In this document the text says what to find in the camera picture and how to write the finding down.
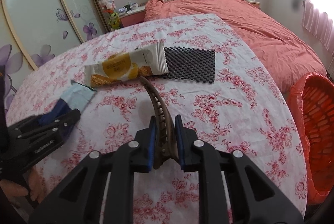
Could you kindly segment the person's left hand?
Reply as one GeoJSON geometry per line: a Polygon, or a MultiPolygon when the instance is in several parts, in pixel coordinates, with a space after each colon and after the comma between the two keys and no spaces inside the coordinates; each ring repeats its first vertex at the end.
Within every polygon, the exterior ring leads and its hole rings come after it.
{"type": "Polygon", "coordinates": [[[1,180],[1,189],[10,201],[13,201],[15,197],[24,197],[29,195],[32,201],[41,203],[45,197],[45,192],[41,184],[40,176],[35,167],[30,169],[28,176],[28,188],[29,189],[10,180],[1,180]]]}

